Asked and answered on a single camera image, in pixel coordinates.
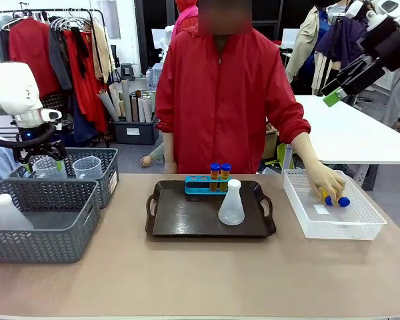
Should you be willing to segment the cardboard box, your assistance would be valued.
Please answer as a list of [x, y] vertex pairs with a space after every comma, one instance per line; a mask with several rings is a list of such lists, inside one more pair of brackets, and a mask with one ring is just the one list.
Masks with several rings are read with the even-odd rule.
[[272, 159], [275, 156], [279, 132], [270, 123], [266, 124], [265, 147], [262, 160]]

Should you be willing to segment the clear plastic beaker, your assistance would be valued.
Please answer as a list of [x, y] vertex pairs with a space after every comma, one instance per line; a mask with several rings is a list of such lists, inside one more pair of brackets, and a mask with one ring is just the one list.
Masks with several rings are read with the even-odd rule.
[[100, 179], [102, 177], [101, 160], [95, 156], [88, 156], [76, 160], [73, 170], [77, 179]]
[[34, 162], [33, 170], [38, 178], [42, 179], [66, 179], [66, 170], [58, 171], [56, 160], [51, 157], [44, 157]]

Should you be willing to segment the mannequin lying on floor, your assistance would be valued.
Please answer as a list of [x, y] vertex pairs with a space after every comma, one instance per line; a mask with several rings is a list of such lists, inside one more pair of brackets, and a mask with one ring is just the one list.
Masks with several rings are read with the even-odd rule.
[[160, 161], [164, 158], [164, 143], [160, 144], [156, 149], [154, 149], [150, 154], [144, 156], [141, 159], [141, 166], [142, 167], [149, 167], [152, 162]]

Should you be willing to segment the white humanoid figure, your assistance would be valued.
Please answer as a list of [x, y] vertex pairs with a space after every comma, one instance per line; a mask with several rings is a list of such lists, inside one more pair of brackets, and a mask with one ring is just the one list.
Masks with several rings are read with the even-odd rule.
[[159, 30], [159, 44], [163, 51], [166, 51], [170, 45], [173, 36], [174, 25], [168, 25]]

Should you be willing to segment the black step stool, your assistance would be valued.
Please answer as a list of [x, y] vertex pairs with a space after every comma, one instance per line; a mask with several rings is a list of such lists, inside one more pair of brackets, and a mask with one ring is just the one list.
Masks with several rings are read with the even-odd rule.
[[120, 66], [120, 76], [122, 80], [134, 81], [133, 65], [131, 63], [122, 63]]

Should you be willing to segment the dark grey hanging jacket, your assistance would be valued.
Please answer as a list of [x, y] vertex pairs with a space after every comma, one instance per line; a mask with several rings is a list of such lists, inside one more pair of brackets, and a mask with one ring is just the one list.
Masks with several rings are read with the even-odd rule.
[[63, 91], [72, 90], [71, 70], [62, 32], [49, 28], [49, 62]]

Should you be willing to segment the grey paper roll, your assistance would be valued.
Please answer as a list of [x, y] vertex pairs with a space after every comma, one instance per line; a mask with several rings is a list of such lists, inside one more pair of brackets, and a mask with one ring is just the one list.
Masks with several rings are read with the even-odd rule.
[[125, 107], [125, 118], [126, 122], [132, 122], [132, 112], [131, 112], [131, 98], [129, 94], [129, 82], [128, 80], [121, 81], [123, 101]]

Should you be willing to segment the mannequin in pink scarf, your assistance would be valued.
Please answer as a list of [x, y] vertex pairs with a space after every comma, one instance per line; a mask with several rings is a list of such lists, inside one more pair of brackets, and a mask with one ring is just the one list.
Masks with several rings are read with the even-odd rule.
[[182, 31], [198, 32], [198, 0], [175, 0], [179, 16], [174, 24], [171, 40]]

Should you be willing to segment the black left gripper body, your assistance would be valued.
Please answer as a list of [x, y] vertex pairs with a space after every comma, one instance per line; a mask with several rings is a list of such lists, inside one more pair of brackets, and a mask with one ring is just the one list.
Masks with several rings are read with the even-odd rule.
[[28, 148], [13, 149], [13, 159], [17, 163], [29, 163], [32, 157], [48, 156], [56, 161], [67, 157], [67, 150], [61, 140], [61, 135], [54, 132], [46, 141]]

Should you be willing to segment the mannequin in beige coat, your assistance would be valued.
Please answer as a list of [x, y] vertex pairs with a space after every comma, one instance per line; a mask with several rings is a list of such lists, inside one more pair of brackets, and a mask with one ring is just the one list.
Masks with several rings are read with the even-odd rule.
[[329, 30], [328, 6], [325, 0], [315, 0], [299, 32], [285, 74], [295, 95], [310, 95], [315, 72], [314, 54], [316, 44]]

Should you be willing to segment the dark storage box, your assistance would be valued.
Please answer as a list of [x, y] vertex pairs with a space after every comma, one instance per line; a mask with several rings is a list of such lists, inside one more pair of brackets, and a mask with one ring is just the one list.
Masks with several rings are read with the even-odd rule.
[[114, 122], [116, 142], [129, 145], [154, 145], [159, 132], [157, 120], [150, 110], [146, 99], [138, 99], [139, 119], [141, 122]]

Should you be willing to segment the white table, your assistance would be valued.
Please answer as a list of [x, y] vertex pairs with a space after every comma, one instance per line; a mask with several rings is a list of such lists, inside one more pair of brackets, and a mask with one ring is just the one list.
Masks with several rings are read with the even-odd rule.
[[322, 163], [400, 165], [400, 133], [339, 101], [297, 95], [311, 125], [311, 144]]

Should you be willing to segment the black hanging scarf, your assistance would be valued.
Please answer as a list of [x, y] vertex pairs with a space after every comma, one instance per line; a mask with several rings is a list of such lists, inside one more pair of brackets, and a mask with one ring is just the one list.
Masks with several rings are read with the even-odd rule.
[[82, 78], [85, 78], [87, 68], [84, 63], [84, 59], [89, 57], [89, 50], [83, 40], [82, 34], [77, 27], [71, 27], [71, 33], [75, 40], [75, 45], [77, 49], [77, 62], [79, 66], [79, 72]]

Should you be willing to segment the small grey plastic basket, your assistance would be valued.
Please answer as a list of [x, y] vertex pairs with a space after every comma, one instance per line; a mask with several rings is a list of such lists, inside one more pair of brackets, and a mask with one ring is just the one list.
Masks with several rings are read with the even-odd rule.
[[102, 177], [98, 181], [98, 199], [100, 209], [108, 206], [114, 190], [119, 182], [119, 170], [117, 163], [117, 149], [113, 148], [66, 148], [67, 157], [64, 159], [67, 178], [76, 179], [73, 163], [76, 160], [88, 156], [100, 158]]

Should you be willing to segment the person right forearm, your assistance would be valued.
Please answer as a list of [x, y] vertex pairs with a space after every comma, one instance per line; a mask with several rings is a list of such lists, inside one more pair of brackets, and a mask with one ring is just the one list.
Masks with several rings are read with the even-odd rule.
[[163, 146], [164, 146], [164, 158], [166, 163], [174, 163], [174, 139], [173, 133], [163, 132]]

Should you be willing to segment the green chair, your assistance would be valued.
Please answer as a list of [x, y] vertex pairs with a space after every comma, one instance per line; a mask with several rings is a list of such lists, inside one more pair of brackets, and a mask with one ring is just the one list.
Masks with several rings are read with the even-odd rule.
[[277, 146], [277, 156], [274, 160], [268, 160], [265, 162], [266, 165], [276, 165], [279, 164], [280, 167], [283, 167], [284, 160], [285, 160], [285, 151], [286, 151], [286, 144], [281, 143]]

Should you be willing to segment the dark brown plastic tray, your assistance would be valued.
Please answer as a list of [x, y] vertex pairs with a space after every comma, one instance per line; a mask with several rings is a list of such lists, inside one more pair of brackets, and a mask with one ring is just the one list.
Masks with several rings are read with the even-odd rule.
[[273, 204], [256, 181], [241, 182], [245, 219], [228, 226], [218, 218], [222, 195], [188, 195], [185, 182], [162, 180], [146, 203], [145, 231], [155, 237], [266, 238], [277, 232]]

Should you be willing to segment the blue test tube rack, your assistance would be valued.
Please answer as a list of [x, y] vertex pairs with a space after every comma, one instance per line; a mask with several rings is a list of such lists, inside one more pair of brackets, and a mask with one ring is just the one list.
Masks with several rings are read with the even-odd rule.
[[[210, 176], [204, 175], [189, 175], [184, 181], [184, 191], [186, 195], [225, 195], [227, 190], [222, 191], [220, 184], [228, 184], [229, 179], [212, 179]], [[216, 190], [211, 190], [210, 185], [214, 183], [217, 186]]]

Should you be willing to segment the black clothes rack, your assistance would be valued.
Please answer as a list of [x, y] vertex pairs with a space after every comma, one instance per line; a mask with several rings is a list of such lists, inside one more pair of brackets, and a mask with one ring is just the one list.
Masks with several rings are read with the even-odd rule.
[[[0, 10], [0, 18], [4, 16], [10, 16], [11, 20], [7, 22], [0, 30], [1, 41], [3, 45], [3, 62], [17, 62], [11, 61], [9, 58], [9, 32], [10, 28], [16, 25], [22, 19], [32, 18], [38, 22], [46, 25], [60, 32], [70, 30], [71, 27], [77, 27], [80, 31], [91, 32], [93, 31], [93, 23], [98, 23], [104, 30], [107, 36], [105, 28], [105, 20], [103, 14], [98, 9], [82, 9], [82, 8], [50, 8], [50, 9], [20, 9], [20, 10]], [[114, 82], [114, 76], [110, 75], [107, 83], [105, 84], [104, 90], [109, 94], [109, 86]], [[62, 112], [62, 127], [63, 127], [63, 138], [68, 146], [85, 145], [91, 140], [98, 140], [104, 144], [108, 144], [111, 134], [111, 117], [107, 111], [108, 120], [108, 132], [99, 133], [95, 127], [88, 123], [84, 116], [82, 116], [77, 97], [75, 94], [74, 87], [70, 91], [63, 91], [62, 89], [58, 93], [52, 93], [44, 98], [40, 98], [42, 104], [46, 108], [55, 109]]]

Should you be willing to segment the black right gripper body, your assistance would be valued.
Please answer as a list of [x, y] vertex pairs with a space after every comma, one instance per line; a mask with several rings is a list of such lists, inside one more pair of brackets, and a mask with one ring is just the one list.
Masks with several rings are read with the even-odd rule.
[[400, 68], [400, 27], [394, 20], [384, 20], [366, 32], [359, 45], [380, 66], [390, 71]]

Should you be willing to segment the mannequin in grey trousers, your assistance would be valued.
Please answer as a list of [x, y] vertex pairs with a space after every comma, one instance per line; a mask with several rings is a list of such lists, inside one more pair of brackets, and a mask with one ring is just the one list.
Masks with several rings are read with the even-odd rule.
[[393, 76], [391, 94], [385, 107], [385, 113], [381, 122], [394, 128], [400, 116], [400, 70], [396, 70]]

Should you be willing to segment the person left gloved hand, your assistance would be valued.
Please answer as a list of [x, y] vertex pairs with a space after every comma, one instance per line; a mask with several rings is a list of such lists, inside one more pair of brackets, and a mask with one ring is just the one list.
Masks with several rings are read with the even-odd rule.
[[322, 198], [324, 191], [334, 203], [342, 196], [345, 180], [336, 171], [320, 162], [308, 163], [305, 169], [310, 185], [318, 198]]

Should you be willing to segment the white perforated plastic basket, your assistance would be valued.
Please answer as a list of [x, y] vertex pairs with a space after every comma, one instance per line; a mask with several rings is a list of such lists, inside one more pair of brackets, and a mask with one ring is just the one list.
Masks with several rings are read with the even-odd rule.
[[348, 207], [328, 206], [312, 190], [304, 169], [284, 170], [283, 187], [306, 238], [372, 241], [386, 220], [342, 171]]

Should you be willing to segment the red hanging jacket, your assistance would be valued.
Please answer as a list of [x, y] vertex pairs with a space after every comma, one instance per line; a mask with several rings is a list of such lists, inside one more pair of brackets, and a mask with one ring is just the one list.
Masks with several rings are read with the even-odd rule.
[[40, 98], [58, 93], [61, 85], [49, 60], [49, 26], [32, 18], [22, 19], [10, 28], [9, 58], [28, 64]]

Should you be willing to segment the large grey plastic basket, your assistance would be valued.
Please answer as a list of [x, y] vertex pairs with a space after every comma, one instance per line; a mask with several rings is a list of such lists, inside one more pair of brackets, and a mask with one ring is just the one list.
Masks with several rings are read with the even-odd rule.
[[26, 231], [0, 222], [0, 263], [75, 263], [101, 218], [99, 184], [77, 179], [5, 179], [0, 194], [32, 223]]

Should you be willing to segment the person in red jacket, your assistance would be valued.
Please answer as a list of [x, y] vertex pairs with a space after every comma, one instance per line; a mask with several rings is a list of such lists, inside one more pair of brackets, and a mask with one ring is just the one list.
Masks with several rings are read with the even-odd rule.
[[212, 163], [255, 173], [266, 124], [291, 144], [310, 133], [276, 44], [251, 24], [250, 0], [198, 0], [198, 32], [171, 42], [156, 96], [158, 129], [173, 133], [177, 173]]

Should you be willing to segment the red hanging dress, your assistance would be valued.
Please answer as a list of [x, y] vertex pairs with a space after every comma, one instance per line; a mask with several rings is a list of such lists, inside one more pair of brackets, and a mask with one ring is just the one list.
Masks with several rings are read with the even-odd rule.
[[84, 119], [92, 124], [99, 133], [106, 133], [108, 132], [107, 111], [97, 96], [99, 91], [105, 88], [105, 84], [95, 77], [91, 32], [81, 31], [83, 40], [89, 50], [89, 57], [84, 59], [87, 68], [84, 79], [79, 72], [77, 49], [71, 30], [65, 30], [63, 34], [67, 43], [71, 76], [79, 110]]

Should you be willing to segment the white conical flask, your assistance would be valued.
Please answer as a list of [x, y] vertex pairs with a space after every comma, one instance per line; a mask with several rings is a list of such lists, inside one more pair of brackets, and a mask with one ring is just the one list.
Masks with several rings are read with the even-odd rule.
[[227, 194], [218, 212], [219, 220], [229, 226], [242, 224], [245, 219], [243, 204], [241, 201], [241, 182], [230, 179], [227, 184]]
[[34, 230], [33, 224], [13, 204], [10, 194], [0, 194], [0, 229], [28, 231]]

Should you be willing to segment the white paper roll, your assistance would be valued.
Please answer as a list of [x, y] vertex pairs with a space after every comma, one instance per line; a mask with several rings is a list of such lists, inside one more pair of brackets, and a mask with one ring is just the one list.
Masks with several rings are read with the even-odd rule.
[[108, 111], [110, 117], [114, 122], [119, 121], [119, 116], [116, 112], [116, 109], [114, 107], [113, 102], [111, 101], [111, 98], [108, 94], [108, 92], [104, 89], [100, 90], [99, 93], [97, 94], [98, 98], [100, 98], [101, 102], [105, 106], [106, 110]]

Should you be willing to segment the person left forearm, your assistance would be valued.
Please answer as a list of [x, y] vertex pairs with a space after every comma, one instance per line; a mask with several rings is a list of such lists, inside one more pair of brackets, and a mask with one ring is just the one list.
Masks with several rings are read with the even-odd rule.
[[293, 150], [300, 156], [306, 169], [320, 165], [308, 133], [300, 133], [291, 142]]

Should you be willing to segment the beige hanging garment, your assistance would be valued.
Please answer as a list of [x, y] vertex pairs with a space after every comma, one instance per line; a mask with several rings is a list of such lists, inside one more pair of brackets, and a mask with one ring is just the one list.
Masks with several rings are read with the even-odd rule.
[[91, 35], [95, 77], [107, 83], [115, 68], [111, 46], [107, 43], [107, 36], [103, 28], [96, 22], [93, 23]]

